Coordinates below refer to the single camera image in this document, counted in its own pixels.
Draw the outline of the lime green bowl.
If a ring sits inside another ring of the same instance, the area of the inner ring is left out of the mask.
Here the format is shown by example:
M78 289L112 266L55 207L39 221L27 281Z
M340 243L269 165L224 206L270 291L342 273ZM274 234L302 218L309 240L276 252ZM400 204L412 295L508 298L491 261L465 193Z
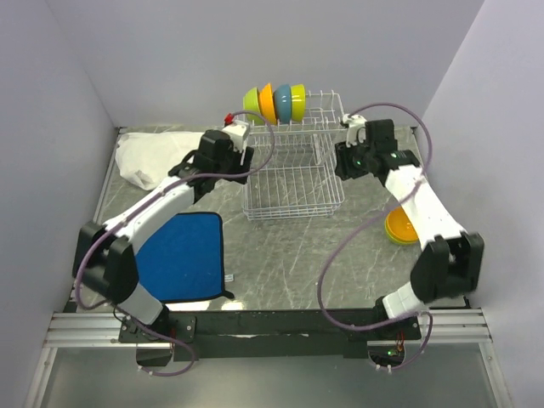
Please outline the lime green bowl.
M263 126L262 111L259 102L259 90L257 87L249 89L243 97L243 110L250 111L246 114L246 121L254 126Z

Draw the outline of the white wire dish rack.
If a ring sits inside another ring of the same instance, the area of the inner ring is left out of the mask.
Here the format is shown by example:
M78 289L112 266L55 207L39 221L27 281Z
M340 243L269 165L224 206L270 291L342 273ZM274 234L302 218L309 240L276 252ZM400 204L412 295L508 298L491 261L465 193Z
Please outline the white wire dish rack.
M308 92L300 122L274 128L270 144L265 126L253 126L247 143L254 149L253 164L268 164L242 186L242 211L252 221L332 215L344 201L335 175L334 144L344 138L340 95L334 91Z

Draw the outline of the blue bowl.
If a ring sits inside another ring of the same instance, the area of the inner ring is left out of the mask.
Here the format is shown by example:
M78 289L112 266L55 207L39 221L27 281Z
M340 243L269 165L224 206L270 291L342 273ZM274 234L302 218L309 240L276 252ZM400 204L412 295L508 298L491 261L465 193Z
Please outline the blue bowl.
M292 119L292 90L288 84L280 85L273 93L275 114L280 124L288 124Z

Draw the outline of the orange bowl stack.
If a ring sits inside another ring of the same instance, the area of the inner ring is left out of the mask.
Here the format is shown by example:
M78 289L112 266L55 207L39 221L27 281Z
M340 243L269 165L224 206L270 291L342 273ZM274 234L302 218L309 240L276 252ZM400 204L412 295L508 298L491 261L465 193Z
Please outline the orange bowl stack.
M418 235L405 211L398 207L385 218L386 231L399 241L417 241Z

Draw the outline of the yellow-green bowl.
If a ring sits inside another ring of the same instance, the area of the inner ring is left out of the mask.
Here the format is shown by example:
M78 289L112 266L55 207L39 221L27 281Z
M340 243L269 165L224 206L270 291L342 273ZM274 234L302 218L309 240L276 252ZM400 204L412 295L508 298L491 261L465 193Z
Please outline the yellow-green bowl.
M306 109L306 89L302 83L291 86L292 121L301 122Z

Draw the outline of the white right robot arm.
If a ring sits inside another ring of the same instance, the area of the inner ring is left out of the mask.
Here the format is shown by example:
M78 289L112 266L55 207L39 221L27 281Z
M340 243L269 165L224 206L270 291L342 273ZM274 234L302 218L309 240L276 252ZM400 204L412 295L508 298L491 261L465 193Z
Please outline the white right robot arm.
M402 320L442 298L474 292L479 283L484 240L467 232L447 211L412 150L400 150L390 119L367 121L346 115L346 139L335 145L335 174L342 180L367 174L377 178L397 200L411 223L422 252L407 283L377 300L366 330L391 338Z

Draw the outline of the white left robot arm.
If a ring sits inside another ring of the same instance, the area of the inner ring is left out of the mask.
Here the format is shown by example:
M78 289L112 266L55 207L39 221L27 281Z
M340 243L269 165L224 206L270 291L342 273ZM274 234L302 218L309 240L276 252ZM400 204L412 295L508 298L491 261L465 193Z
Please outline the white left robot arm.
M85 286L129 315L150 341L172 336L169 309L141 284L136 255L166 222L210 193L220 179L247 181L254 154L247 146L249 133L249 125L242 122L207 130L197 148L145 198L104 224L81 227L73 265L81 309L90 308L81 297Z

